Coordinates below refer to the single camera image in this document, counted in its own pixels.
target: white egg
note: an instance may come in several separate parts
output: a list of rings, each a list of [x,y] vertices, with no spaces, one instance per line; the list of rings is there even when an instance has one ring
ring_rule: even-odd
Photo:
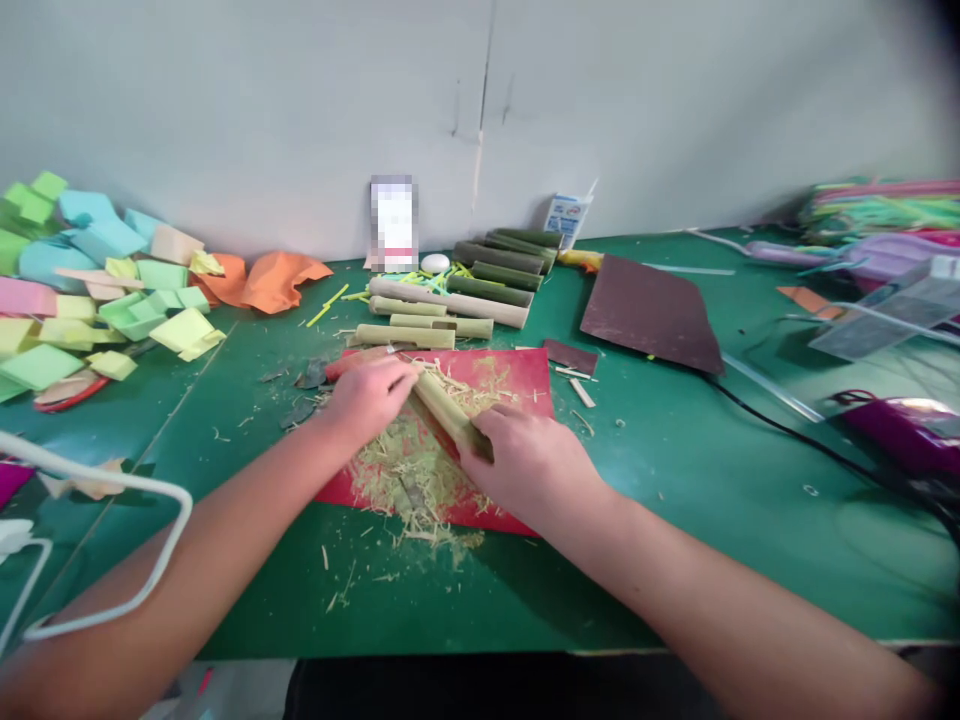
[[[446,255],[440,255],[439,253],[427,255],[420,263],[420,269],[431,275],[441,273],[448,267],[450,267],[450,258]]]

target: brown board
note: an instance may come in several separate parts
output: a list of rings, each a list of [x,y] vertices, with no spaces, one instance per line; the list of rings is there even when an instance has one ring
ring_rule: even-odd
[[[632,260],[604,256],[580,329],[644,355],[724,374],[697,286]]]

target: right hand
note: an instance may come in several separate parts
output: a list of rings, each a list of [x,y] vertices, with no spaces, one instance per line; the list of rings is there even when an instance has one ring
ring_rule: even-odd
[[[577,436],[556,420],[494,405],[473,424],[490,438],[494,462],[460,447],[460,464],[495,503],[534,529],[611,490]]]

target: green work surface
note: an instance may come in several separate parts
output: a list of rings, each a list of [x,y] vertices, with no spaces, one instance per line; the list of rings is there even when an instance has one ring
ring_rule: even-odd
[[[722,234],[744,238],[736,230]],[[780,237],[770,230],[750,239]],[[736,270],[735,276],[685,275],[700,287],[721,346],[821,411],[827,407],[823,398],[853,387],[960,406],[956,354],[934,342],[913,339],[857,364],[805,348],[811,326],[779,319],[802,312],[775,289],[798,284],[794,270],[753,263],[690,236],[612,238],[579,247],[645,262]],[[163,351],[151,354],[156,365],[141,363],[130,380],[108,388],[112,394],[87,410],[40,418],[20,402],[0,412],[0,424],[9,427],[12,414],[29,417],[26,437],[68,455],[84,445],[91,462],[137,457],[138,472],[181,484],[199,500],[281,437],[279,420],[304,395],[291,385],[307,360],[338,357],[346,336],[336,332],[371,322],[367,306],[354,301],[335,303],[313,328],[302,325],[343,283],[350,283],[349,292],[363,289],[368,274],[359,265],[333,263],[334,282],[306,287],[301,307],[279,316],[227,310],[239,322],[211,360],[204,363],[205,356],[187,366],[200,375],[184,384],[189,391],[162,431],[158,425],[179,397],[160,398],[161,413],[143,409],[151,422],[144,423],[149,429],[142,434],[128,426],[141,404],[157,405],[158,399],[146,393],[135,397],[131,380],[154,378],[170,392],[169,374],[182,372],[184,364]],[[558,419],[578,432],[610,484],[871,637],[891,642],[960,637],[954,594],[960,563],[935,521],[748,416],[693,373],[580,333],[592,284],[580,270],[557,267],[524,330],[497,326],[489,345],[469,346],[508,349],[553,338],[602,352],[599,382],[585,383],[596,408],[584,408],[560,375],[553,377],[553,399]],[[224,312],[215,311],[211,319],[226,330],[219,319]],[[290,375],[259,382],[288,366]],[[870,464],[838,426],[810,424],[736,371],[724,383],[778,421]],[[590,422],[595,436],[573,410]],[[74,412],[91,413],[85,427],[79,414],[70,416]],[[98,428],[95,442],[92,427]],[[117,436],[100,428],[113,428]],[[152,507],[144,507],[121,504],[123,498],[97,505],[103,512],[95,526],[93,520],[86,525],[71,520],[77,525],[73,542],[80,536],[83,541],[70,562],[61,563],[56,581],[47,583],[30,619],[61,607],[174,516],[167,500],[150,498]],[[42,509],[53,505],[47,501]],[[67,511],[59,512],[66,522]],[[50,523],[46,529],[59,547],[63,528]],[[542,541],[486,533],[480,547],[455,553],[411,540],[394,548],[399,531],[395,518],[311,504],[202,656],[660,646],[642,621]],[[326,571],[322,548],[330,562]],[[330,607],[351,570],[347,602]],[[395,579],[377,580],[387,575]],[[2,597],[12,593],[4,584]]]

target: cut bamboo segment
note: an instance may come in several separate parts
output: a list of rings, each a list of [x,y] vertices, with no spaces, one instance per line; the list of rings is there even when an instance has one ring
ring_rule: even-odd
[[[587,391],[583,389],[583,385],[580,384],[580,381],[576,378],[570,378],[570,385],[573,387],[574,392],[580,396],[580,399],[583,401],[583,404],[587,407],[596,407],[597,404],[593,401],[593,398],[587,395]]]
[[[407,303],[403,300],[374,295],[370,298],[370,312],[374,315],[401,313],[403,315],[441,316],[447,314],[447,309],[443,305],[434,305],[433,303]]]
[[[370,281],[370,292],[374,295],[398,300],[444,305],[447,310],[459,315],[491,318],[501,325],[509,325],[520,329],[523,329],[527,322],[527,315],[530,313],[527,308],[514,307],[513,305],[472,298],[466,295],[434,295],[425,287],[386,278],[373,278]]]
[[[557,250],[563,241],[563,233],[550,233],[543,230],[516,230],[514,228],[497,228],[494,230],[497,235],[506,235],[515,237],[517,240],[531,242],[534,245]]]
[[[422,372],[413,391],[457,445],[472,447],[477,455],[493,462],[493,446],[489,438],[474,427],[433,375]]]
[[[457,336],[453,330],[357,325],[356,332],[347,341],[347,347],[410,342],[423,350],[453,350],[456,340]]]
[[[534,257],[540,258],[544,263],[543,270],[541,271],[541,274],[543,275],[546,275],[550,272],[550,270],[553,268],[554,260],[557,259],[556,250],[540,247],[539,245],[524,242],[523,240],[517,240],[516,238],[512,238],[507,235],[490,233],[483,239],[483,244],[499,250],[510,250],[512,252],[525,253],[527,255],[533,255]]]
[[[532,273],[520,272],[511,268],[497,267],[485,262],[477,261],[470,269],[477,280],[492,280],[493,282],[502,282],[507,287],[518,288],[520,290],[529,290],[537,292],[540,284],[543,282],[543,275],[533,275]]]
[[[453,246],[453,259],[468,267],[475,262],[485,262],[490,265],[534,273],[536,275],[543,272],[543,266],[546,265],[542,258],[536,257],[535,255],[511,252],[510,250],[497,250],[496,248],[480,245],[479,243],[467,242],[466,240],[458,242]]]
[[[457,337],[493,337],[493,320],[477,318],[430,317],[427,315],[391,315],[393,327],[421,327],[434,330],[453,330]]]
[[[526,290],[508,288],[486,280],[474,280],[460,275],[447,278],[447,290],[522,308],[530,307],[530,303],[533,302],[533,293],[528,293]]]

